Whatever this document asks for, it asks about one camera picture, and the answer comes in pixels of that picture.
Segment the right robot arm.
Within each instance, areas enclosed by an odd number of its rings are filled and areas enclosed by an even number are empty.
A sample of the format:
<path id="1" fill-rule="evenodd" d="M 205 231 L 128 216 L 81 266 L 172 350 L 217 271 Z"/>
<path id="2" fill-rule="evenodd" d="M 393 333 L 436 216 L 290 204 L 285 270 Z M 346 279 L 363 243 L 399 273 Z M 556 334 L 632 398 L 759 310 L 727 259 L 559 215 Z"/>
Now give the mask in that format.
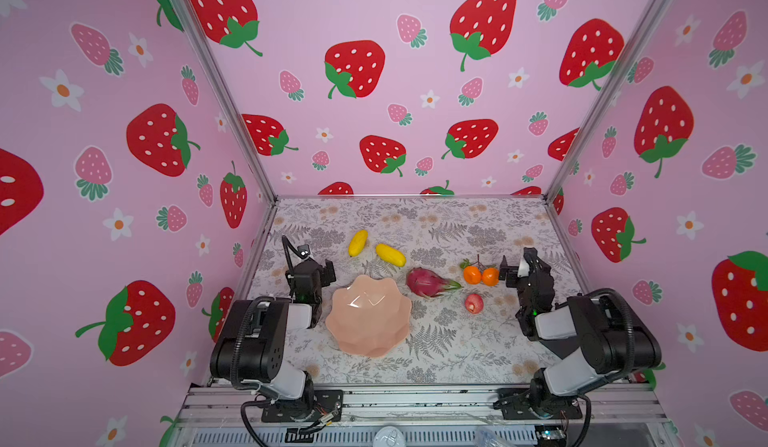
<path id="1" fill-rule="evenodd" d="M 505 419 L 579 416 L 579 397 L 662 363 L 658 341 L 615 290 L 598 289 L 554 303 L 551 266 L 525 248 L 517 266 L 502 260 L 499 280 L 517 291 L 523 335 L 560 357 L 539 369 L 527 388 L 498 391 L 493 408 Z"/>

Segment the pink scalloped fruit bowl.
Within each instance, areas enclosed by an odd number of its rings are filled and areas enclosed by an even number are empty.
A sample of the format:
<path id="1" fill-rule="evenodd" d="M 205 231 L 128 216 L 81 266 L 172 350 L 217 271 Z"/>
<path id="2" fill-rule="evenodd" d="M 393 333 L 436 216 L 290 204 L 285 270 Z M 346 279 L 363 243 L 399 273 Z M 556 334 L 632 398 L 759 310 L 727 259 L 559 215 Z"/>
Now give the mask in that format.
<path id="1" fill-rule="evenodd" d="M 412 301 L 393 278 L 358 276 L 337 289 L 325 325 L 341 351 L 380 358 L 410 334 Z"/>

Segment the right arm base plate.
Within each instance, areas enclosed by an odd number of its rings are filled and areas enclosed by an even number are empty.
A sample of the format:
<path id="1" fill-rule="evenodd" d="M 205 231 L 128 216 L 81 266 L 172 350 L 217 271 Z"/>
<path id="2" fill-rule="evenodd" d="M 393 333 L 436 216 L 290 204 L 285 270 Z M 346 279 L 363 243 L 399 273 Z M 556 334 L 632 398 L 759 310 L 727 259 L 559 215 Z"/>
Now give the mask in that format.
<path id="1" fill-rule="evenodd" d="M 502 388 L 492 408 L 505 420 L 580 420 L 583 413 L 576 397 L 533 392 L 531 388 Z"/>

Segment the yellow fake fruit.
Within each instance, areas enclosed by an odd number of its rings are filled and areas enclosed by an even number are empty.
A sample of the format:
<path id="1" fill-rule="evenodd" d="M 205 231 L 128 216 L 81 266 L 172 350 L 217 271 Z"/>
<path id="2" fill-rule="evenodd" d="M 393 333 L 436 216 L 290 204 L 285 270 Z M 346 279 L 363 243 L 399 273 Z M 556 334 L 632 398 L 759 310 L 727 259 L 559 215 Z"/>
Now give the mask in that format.
<path id="1" fill-rule="evenodd" d="M 406 265 L 406 256 L 399 250 L 385 245 L 378 244 L 375 248 L 377 256 L 384 262 L 402 268 Z"/>
<path id="2" fill-rule="evenodd" d="M 368 232 L 366 230 L 356 232 L 349 243 L 348 255 L 350 257 L 359 256 L 366 247 L 367 240 Z"/>

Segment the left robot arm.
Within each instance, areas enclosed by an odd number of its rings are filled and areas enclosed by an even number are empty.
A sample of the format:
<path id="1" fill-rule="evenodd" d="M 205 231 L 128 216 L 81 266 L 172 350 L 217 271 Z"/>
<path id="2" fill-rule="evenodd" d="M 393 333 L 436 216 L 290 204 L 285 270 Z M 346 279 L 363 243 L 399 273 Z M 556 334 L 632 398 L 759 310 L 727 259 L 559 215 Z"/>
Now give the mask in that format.
<path id="1" fill-rule="evenodd" d="M 320 264 L 307 245 L 281 238 L 289 287 L 287 297 L 238 300 L 230 308 L 210 362 L 215 380 L 254 390 L 269 405 L 305 416 L 315 408 L 311 375 L 284 360 L 287 332 L 312 329 L 322 314 L 322 290 L 336 281 L 333 263 Z"/>

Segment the small red apple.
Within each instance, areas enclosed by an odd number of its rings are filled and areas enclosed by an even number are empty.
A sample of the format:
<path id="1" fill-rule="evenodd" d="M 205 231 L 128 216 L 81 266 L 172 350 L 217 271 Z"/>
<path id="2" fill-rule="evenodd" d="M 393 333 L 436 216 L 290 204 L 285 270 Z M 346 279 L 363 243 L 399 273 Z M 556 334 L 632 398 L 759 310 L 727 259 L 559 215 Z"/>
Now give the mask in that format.
<path id="1" fill-rule="evenodd" d="M 466 297 L 464 305 L 469 313 L 479 314 L 484 309 L 484 300 L 479 294 L 473 293 Z"/>

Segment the orange tangerines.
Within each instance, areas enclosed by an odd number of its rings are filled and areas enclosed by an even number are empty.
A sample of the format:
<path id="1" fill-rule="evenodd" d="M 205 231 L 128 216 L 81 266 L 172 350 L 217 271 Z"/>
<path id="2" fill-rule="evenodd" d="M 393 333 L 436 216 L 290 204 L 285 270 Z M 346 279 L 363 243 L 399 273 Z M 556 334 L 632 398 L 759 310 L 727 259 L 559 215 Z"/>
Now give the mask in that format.
<path id="1" fill-rule="evenodd" d="M 494 264 L 483 264 L 480 258 L 463 259 L 460 263 L 464 281 L 469 285 L 496 286 L 499 282 L 499 269 Z"/>

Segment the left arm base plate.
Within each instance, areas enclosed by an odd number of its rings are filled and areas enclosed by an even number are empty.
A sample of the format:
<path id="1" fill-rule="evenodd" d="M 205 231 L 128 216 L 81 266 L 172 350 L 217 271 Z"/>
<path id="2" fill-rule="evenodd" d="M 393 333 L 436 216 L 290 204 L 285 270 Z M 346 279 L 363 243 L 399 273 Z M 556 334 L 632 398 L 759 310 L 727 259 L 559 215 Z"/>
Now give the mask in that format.
<path id="1" fill-rule="evenodd" d="M 277 400 L 262 410 L 262 423 L 316 422 L 330 415 L 332 422 L 339 421 L 342 414 L 344 391 L 320 389 L 305 393 L 295 400 Z"/>

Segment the pink dragon fruit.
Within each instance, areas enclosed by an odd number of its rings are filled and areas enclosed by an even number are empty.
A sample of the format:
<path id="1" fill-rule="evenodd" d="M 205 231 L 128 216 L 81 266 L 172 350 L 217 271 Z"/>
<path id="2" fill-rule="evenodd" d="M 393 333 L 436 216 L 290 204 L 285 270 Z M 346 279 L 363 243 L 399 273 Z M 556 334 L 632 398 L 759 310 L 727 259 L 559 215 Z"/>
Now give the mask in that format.
<path id="1" fill-rule="evenodd" d="M 463 288 L 458 282 L 443 278 L 435 272 L 421 267 L 413 268 L 407 273 L 406 285 L 412 293 L 425 298 L 437 298 L 444 293 Z"/>

